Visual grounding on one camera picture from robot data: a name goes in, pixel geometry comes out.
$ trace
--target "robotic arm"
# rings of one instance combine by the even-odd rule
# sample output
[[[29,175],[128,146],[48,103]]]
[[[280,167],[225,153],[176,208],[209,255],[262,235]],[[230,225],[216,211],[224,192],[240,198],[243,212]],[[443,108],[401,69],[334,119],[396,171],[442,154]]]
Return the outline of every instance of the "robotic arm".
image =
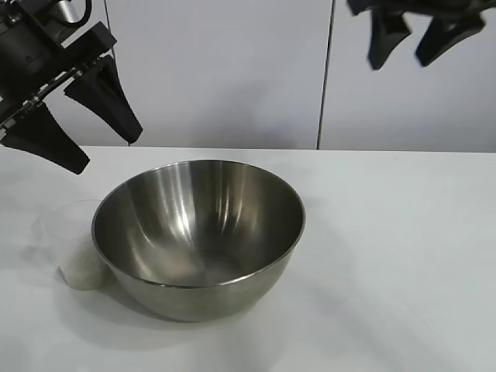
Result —
[[[448,49],[485,26],[481,13],[496,8],[496,0],[347,0],[354,15],[370,11],[372,36],[368,60],[373,70],[382,68],[398,44],[410,36],[406,12],[431,17],[415,51],[422,66],[430,65]]]
[[[67,48],[91,14],[78,19],[71,0],[0,2],[0,143],[44,157],[76,174],[89,162],[59,127],[43,100],[72,80],[65,95],[92,110],[124,140],[142,132],[108,52],[116,40],[101,22]]]
[[[484,28],[481,13],[496,0],[347,0],[354,15],[370,11],[368,59],[382,68],[410,29],[405,12],[432,17],[416,50],[422,66]],[[91,0],[79,19],[71,0],[0,0],[0,143],[44,157],[79,174],[88,157],[58,126],[43,99],[72,81],[65,94],[92,110],[123,139],[135,142],[142,127],[122,91],[115,61],[102,57],[116,40],[102,23],[68,47],[86,24]]]

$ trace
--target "metal bowl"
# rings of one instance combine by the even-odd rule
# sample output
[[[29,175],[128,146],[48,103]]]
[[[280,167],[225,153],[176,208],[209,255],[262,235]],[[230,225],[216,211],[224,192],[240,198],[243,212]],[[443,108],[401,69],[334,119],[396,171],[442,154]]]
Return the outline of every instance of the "metal bowl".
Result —
[[[93,240],[122,286],[169,319],[232,315],[264,296],[305,224],[296,191],[274,174],[193,160],[118,186],[93,219]]]

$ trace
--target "translucent cup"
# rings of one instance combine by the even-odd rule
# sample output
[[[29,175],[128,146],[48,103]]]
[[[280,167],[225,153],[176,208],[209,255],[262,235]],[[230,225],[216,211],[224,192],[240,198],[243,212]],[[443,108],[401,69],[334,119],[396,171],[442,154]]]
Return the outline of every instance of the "translucent cup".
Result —
[[[100,288],[109,271],[91,238],[91,221],[99,204],[99,200],[76,201],[43,218],[56,265],[67,285],[80,291]]]

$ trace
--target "bowl rim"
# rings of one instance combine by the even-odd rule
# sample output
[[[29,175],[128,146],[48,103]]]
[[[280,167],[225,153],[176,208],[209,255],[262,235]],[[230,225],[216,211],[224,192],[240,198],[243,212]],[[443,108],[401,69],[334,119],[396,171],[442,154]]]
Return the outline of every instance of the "bowl rim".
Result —
[[[142,277],[137,277],[137,276],[131,275],[129,273],[126,273],[124,270],[122,270],[119,267],[117,267],[111,260],[109,260],[105,256],[105,254],[100,249],[100,246],[98,245],[97,239],[95,237],[95,223],[96,223],[96,217],[97,217],[98,213],[100,212],[100,209],[105,204],[105,202],[107,201],[108,198],[110,198],[116,191],[118,191],[121,187],[123,187],[125,184],[127,184],[131,180],[134,180],[134,179],[136,179],[138,177],[142,177],[145,174],[156,172],[156,171],[159,171],[161,169],[168,168],[168,167],[175,167],[175,166],[181,165],[181,164],[189,164],[189,163],[197,163],[197,162],[205,162],[205,161],[206,162],[215,161],[215,162],[231,163],[231,164],[238,164],[238,165],[244,165],[244,166],[247,166],[247,167],[252,167],[252,168],[255,168],[255,169],[259,170],[259,171],[264,172],[265,174],[270,175],[271,177],[273,177],[276,180],[282,182],[283,184],[285,184],[289,188],[289,190],[291,191],[291,193],[296,197],[296,200],[298,201],[298,204],[301,207],[302,218],[301,218],[301,228],[300,228],[300,231],[298,233],[298,236],[294,239],[294,242],[291,244],[291,246],[289,246],[284,251],[283,254],[281,254],[276,260],[273,260],[269,264],[265,265],[264,267],[261,267],[259,270],[256,270],[253,273],[249,273],[247,275],[243,275],[242,277],[235,277],[234,279],[231,279],[231,280],[228,280],[228,281],[221,281],[219,283],[214,283],[214,284],[210,284],[210,285],[172,285],[172,284],[158,283],[156,281],[149,281],[147,279],[143,279]],[[294,248],[296,247],[296,245],[300,241],[301,236],[303,235],[303,232],[305,230],[305,225],[306,225],[305,205],[303,204],[303,201],[300,198],[300,195],[296,192],[296,190],[288,182],[286,182],[286,180],[283,179],[282,177],[279,177],[276,174],[274,174],[274,173],[272,173],[272,172],[270,172],[270,171],[268,171],[266,169],[263,169],[261,167],[257,167],[257,166],[252,165],[252,164],[242,163],[240,161],[223,160],[223,159],[193,159],[193,160],[182,160],[182,161],[178,161],[178,162],[175,162],[175,163],[160,165],[158,167],[155,167],[155,168],[152,168],[152,169],[149,169],[149,170],[145,170],[144,172],[141,172],[141,173],[136,174],[135,176],[132,176],[131,178],[123,181],[118,186],[116,186],[115,188],[113,188],[102,199],[102,201],[100,202],[100,204],[98,205],[98,207],[95,210],[95,214],[93,215],[93,219],[91,221],[91,239],[93,240],[93,244],[95,245],[95,248],[96,248],[96,250],[98,252],[98,255],[104,260],[104,262],[107,265],[109,265],[113,270],[118,271],[120,274],[126,275],[127,277],[131,277],[132,279],[134,279],[136,281],[140,281],[140,282],[143,282],[145,284],[151,284],[151,285],[154,285],[154,286],[157,286],[157,287],[164,287],[164,288],[206,289],[206,288],[221,287],[221,286],[224,286],[224,285],[229,285],[229,284],[238,283],[240,281],[244,281],[244,280],[246,280],[246,279],[248,279],[250,277],[254,277],[255,275],[258,275],[260,272],[262,272],[264,270],[267,270],[270,267],[272,267],[273,265],[277,264],[279,261],[283,260],[287,255],[289,255],[289,254],[291,254],[293,252]]]

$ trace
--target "table surface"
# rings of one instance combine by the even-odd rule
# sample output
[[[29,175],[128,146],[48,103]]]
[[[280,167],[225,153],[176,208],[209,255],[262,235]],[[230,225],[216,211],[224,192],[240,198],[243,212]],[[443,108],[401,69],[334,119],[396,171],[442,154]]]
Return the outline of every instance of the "table surface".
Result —
[[[0,149],[0,370],[496,371],[496,155],[85,147],[76,176]],[[288,181],[307,212],[281,280],[242,315],[150,316],[112,282],[69,289],[36,219],[141,171],[237,160]]]

